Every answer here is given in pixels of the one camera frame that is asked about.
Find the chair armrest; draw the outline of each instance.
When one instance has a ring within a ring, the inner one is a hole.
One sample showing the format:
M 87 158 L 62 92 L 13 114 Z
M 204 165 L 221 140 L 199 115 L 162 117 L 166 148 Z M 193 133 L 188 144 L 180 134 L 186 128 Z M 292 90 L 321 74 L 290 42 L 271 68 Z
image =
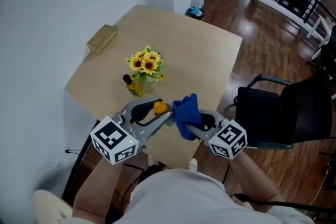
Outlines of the chair armrest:
M 268 80 L 277 84 L 282 84 L 282 85 L 291 85 L 290 82 L 283 80 L 283 79 L 278 79 L 278 78 L 273 78 L 269 75 L 264 75 L 264 74 L 259 74 L 258 76 L 256 76 L 254 78 L 254 80 L 246 87 L 246 88 L 251 88 L 253 86 L 254 83 L 261 81 L 261 80 Z

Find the bottle cap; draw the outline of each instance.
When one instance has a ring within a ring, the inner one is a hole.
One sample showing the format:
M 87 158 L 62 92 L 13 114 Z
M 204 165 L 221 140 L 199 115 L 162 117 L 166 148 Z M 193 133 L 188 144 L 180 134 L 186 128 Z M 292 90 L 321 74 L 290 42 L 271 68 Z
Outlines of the bottle cap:
M 126 82 L 127 85 L 131 85 L 131 84 L 133 83 L 133 81 L 132 81 L 130 75 L 127 75 L 127 74 L 126 74 L 126 75 L 124 75 L 124 76 L 122 77 L 122 79 L 123 79 L 124 82 Z
M 156 114 L 164 113 L 167 110 L 168 110 L 168 107 L 164 102 L 155 102 L 154 103 L 154 112 Z

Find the black chair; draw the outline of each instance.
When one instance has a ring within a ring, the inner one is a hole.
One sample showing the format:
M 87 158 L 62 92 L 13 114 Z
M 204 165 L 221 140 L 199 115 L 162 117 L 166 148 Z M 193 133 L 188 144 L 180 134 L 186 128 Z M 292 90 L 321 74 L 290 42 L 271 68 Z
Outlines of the black chair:
M 325 67 L 324 72 L 330 75 L 333 79 L 336 79 L 336 44 L 335 41 L 330 41 L 331 39 L 329 40 L 328 44 L 322 46 L 321 59 Z
M 252 89 L 257 81 L 285 85 L 281 95 Z M 247 133 L 248 145 L 260 149 L 288 149 L 293 143 L 328 138 L 332 104 L 323 74 L 291 84 L 260 74 L 234 99 L 236 122 Z

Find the flower bouquet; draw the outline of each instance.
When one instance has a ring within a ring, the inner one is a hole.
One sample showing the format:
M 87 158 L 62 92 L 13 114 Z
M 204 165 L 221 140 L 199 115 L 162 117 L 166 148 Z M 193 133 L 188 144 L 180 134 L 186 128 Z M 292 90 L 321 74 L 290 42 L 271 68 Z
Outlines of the flower bouquet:
M 132 78 L 143 82 L 155 82 L 164 78 L 162 55 L 146 46 L 144 50 L 138 51 L 135 55 L 126 59 L 133 71 Z

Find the yellow flower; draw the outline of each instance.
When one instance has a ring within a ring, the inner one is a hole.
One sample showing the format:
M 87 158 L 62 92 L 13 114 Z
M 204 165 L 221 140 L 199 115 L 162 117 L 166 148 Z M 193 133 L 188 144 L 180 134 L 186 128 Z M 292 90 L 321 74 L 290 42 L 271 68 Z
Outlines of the yellow flower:
M 164 74 L 160 75 L 158 78 L 156 78 L 156 81 L 160 81 L 164 78 Z
M 147 74 L 151 75 L 155 73 L 155 69 L 158 68 L 158 63 L 154 60 L 151 60 L 149 58 L 143 58 L 142 59 L 142 68 L 143 71 Z
M 155 62 L 158 62 L 161 59 L 161 56 L 155 51 L 147 52 L 144 57 L 154 60 Z
M 135 57 L 137 58 L 143 58 L 145 56 L 145 54 L 147 53 L 146 50 L 141 50 L 141 51 L 138 51 L 136 54 L 135 54 Z
M 138 69 L 141 68 L 141 59 L 139 59 L 138 57 L 131 58 L 130 67 L 132 68 L 132 70 L 138 71 Z

